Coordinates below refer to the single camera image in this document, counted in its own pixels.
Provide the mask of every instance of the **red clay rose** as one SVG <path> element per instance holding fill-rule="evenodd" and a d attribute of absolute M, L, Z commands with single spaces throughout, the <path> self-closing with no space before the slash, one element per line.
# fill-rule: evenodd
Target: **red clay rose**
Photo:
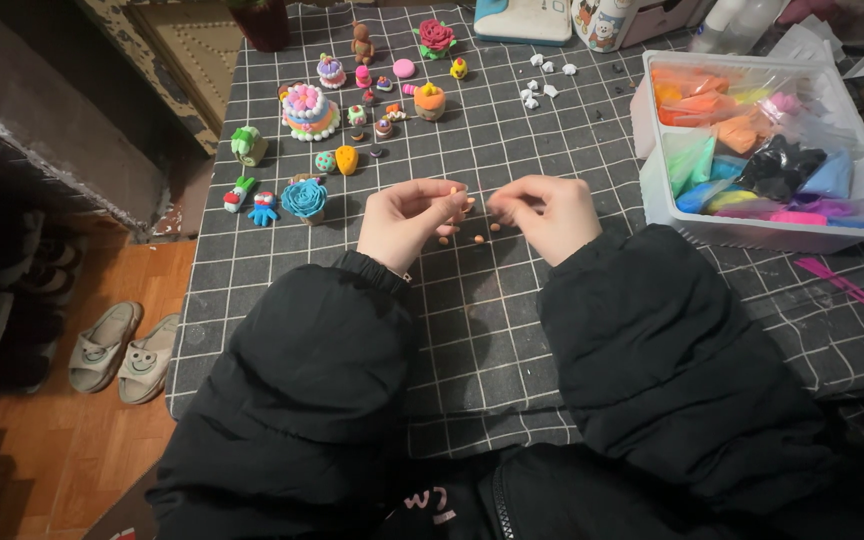
<path fill-rule="evenodd" d="M 443 26 L 436 19 L 423 20 L 418 25 L 418 37 L 425 45 L 433 51 L 443 51 L 452 43 L 452 29 Z"/>

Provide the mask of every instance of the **black puffer jacket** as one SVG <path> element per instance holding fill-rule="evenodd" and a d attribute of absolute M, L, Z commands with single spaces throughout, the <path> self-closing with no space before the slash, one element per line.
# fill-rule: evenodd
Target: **black puffer jacket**
<path fill-rule="evenodd" d="M 269 288 L 165 451 L 158 538 L 864 538 L 818 408 L 671 228 L 601 236 L 539 294 L 582 445 L 391 459 L 406 288 L 354 251 Z"/>

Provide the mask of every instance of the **wooden floor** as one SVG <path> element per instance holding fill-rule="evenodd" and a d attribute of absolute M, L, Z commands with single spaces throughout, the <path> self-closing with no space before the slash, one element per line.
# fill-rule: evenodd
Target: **wooden floor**
<path fill-rule="evenodd" d="M 97 394 L 69 385 L 76 335 L 106 309 L 137 301 L 145 336 L 186 293 L 195 241 L 90 251 L 66 314 L 52 372 L 28 397 L 0 398 L 0 454 L 15 474 L 0 502 L 0 539 L 78 540 L 162 454 L 175 422 L 162 395 L 123 403 L 115 383 Z"/>

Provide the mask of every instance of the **plastic storage box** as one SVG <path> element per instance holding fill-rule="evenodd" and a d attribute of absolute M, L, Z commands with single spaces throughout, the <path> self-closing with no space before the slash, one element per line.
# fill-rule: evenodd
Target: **plastic storage box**
<path fill-rule="evenodd" d="M 679 211 L 672 199 L 666 170 L 663 136 L 681 134 L 691 128 L 665 126 L 659 122 L 656 99 L 649 77 L 655 63 L 721 68 L 764 68 L 780 74 L 812 79 L 822 90 L 822 104 L 831 111 L 830 119 L 840 128 L 855 129 L 858 141 L 864 143 L 864 124 L 834 67 L 813 61 L 786 60 L 759 56 L 704 55 L 671 51 L 646 51 L 644 100 L 649 107 L 655 147 L 639 172 L 642 204 L 648 223 L 668 225 L 686 240 L 739 248 L 768 249 L 800 253 L 828 254 L 864 241 L 864 228 L 799 225 L 756 219 L 716 217 Z M 851 198 L 864 198 L 864 157 L 855 164 Z"/>

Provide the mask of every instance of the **table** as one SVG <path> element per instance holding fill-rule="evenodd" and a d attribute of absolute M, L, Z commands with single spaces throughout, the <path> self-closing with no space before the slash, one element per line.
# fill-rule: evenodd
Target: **table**
<path fill-rule="evenodd" d="M 471 37 L 473 15 L 462 7 L 358 7 L 329 9 L 289 6 L 292 45 L 262 54 L 245 43 L 238 55 L 212 185 L 209 190 L 180 338 L 169 366 L 166 404 L 180 417 L 209 374 L 236 325 L 271 282 L 301 264 L 331 264 L 354 249 L 366 198 L 382 187 L 413 177 L 441 177 L 464 182 L 479 201 L 510 180 L 526 174 L 586 180 L 606 232 L 630 235 L 645 226 L 638 185 L 642 162 L 633 156 L 630 83 L 642 78 L 646 48 L 682 49 L 685 30 L 606 55 L 573 39 L 565 47 L 507 45 Z M 425 19 L 450 26 L 458 40 L 451 57 L 462 57 L 470 72 L 464 80 L 448 74 L 450 60 L 421 61 L 418 37 L 411 29 Z M 379 51 L 369 68 L 373 79 L 393 76 L 394 60 L 408 58 L 417 74 L 448 97 L 438 122 L 418 119 L 396 124 L 397 134 L 382 141 L 385 155 L 369 157 L 372 134 L 352 141 L 348 125 L 327 142 L 299 142 L 280 122 L 278 87 L 294 81 L 318 81 L 322 52 L 354 71 L 349 42 L 353 19 L 366 23 Z M 529 62 L 536 53 L 556 65 L 544 74 Z M 578 72 L 568 77 L 562 65 Z M 529 110 L 519 92 L 530 80 L 554 85 L 554 99 L 538 98 Z M 330 91 L 346 109 L 359 104 L 363 90 L 347 83 Z M 398 88 L 377 104 L 402 102 Z M 404 101 L 406 111 L 411 103 Z M 243 169 L 230 150 L 236 127 L 248 124 L 269 138 L 270 150 L 258 168 Z M 342 144 L 359 148 L 359 168 L 350 176 L 330 175 L 325 222 L 302 225 L 282 211 L 271 227 L 222 209 L 222 196 L 241 175 L 258 180 L 256 191 L 281 193 L 287 180 L 313 171 L 315 154 Z M 403 423 L 405 450 L 413 456 L 452 456 L 513 443 L 578 440 L 562 408 L 557 373 L 535 309 L 546 281 L 546 264 L 510 227 L 492 232 L 478 209 L 462 223 L 447 247 L 434 240 L 424 247 L 410 273 L 414 287 L 407 304 L 425 328 L 419 361 L 411 366 Z M 474 236 L 486 243 L 476 245 Z M 744 299 L 798 288 L 811 277 L 791 262 L 795 253 L 703 246 L 715 265 Z M 860 247 L 821 257 L 841 271 L 864 265 Z M 762 319 L 785 352 L 790 366 L 817 398 L 864 395 L 864 306 L 837 299 L 811 302 Z"/>

